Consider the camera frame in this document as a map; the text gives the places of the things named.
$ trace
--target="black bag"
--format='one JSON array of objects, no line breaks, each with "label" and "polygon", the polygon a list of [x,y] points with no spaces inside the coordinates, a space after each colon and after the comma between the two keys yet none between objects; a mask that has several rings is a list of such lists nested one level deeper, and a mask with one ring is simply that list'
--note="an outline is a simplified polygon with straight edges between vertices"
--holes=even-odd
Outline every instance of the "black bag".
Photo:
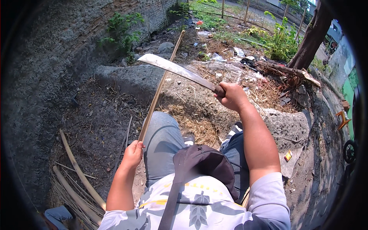
[{"label": "black bag", "polygon": [[170,229],[173,220],[179,189],[184,186],[186,176],[195,170],[199,174],[212,176],[221,181],[229,190],[234,201],[238,199],[238,193],[234,188],[234,170],[229,160],[221,152],[207,145],[192,145],[179,150],[173,157],[175,177],[165,211],[162,215],[159,230]]}]

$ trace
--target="another person's leg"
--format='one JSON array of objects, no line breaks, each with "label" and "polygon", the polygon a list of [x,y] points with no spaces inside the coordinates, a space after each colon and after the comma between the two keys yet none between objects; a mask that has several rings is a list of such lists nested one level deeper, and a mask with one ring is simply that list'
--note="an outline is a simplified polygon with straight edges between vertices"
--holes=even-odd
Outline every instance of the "another person's leg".
[{"label": "another person's leg", "polygon": [[249,187],[249,169],[244,155],[243,131],[234,134],[229,141],[221,144],[220,151],[233,166],[235,173],[234,186],[239,193],[239,202],[241,202]]},{"label": "another person's leg", "polygon": [[144,138],[146,187],[175,172],[173,156],[185,147],[179,125],[167,113],[154,112]]},{"label": "another person's leg", "polygon": [[67,230],[67,228],[61,222],[62,220],[73,219],[72,214],[64,207],[64,205],[47,209],[45,211],[45,217],[59,230]]}]

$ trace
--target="t-shirt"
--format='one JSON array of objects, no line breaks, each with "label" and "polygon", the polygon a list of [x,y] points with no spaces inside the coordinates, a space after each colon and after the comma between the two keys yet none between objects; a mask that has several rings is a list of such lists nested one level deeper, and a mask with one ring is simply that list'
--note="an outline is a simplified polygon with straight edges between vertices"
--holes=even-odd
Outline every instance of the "t-shirt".
[{"label": "t-shirt", "polygon": [[[174,176],[147,188],[135,209],[107,211],[99,229],[158,229]],[[234,203],[219,180],[197,175],[179,191],[172,229],[290,229],[289,215],[281,173],[252,185],[247,208]]]}]

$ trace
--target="person's left hand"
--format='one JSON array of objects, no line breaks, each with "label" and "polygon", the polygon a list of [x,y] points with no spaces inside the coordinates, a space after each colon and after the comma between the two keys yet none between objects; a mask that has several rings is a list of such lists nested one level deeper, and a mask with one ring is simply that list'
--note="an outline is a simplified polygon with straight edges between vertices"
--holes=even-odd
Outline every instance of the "person's left hand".
[{"label": "person's left hand", "polygon": [[137,168],[143,158],[143,142],[138,140],[133,141],[125,150],[123,160],[120,165],[129,168]]}]

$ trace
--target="shoe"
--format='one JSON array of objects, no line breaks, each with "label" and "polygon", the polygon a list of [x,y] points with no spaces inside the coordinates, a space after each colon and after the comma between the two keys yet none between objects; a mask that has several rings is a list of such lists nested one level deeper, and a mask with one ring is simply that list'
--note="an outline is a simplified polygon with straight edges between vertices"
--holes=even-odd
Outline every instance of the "shoe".
[{"label": "shoe", "polygon": [[241,123],[241,121],[235,122],[235,124],[231,127],[231,130],[230,130],[229,134],[226,136],[225,140],[222,143],[229,140],[236,133],[239,133],[241,131],[243,131],[243,124]]},{"label": "shoe", "polygon": [[185,147],[189,147],[194,145],[194,133],[193,132],[187,132],[186,134],[183,135],[183,140],[184,140],[184,144]]}]

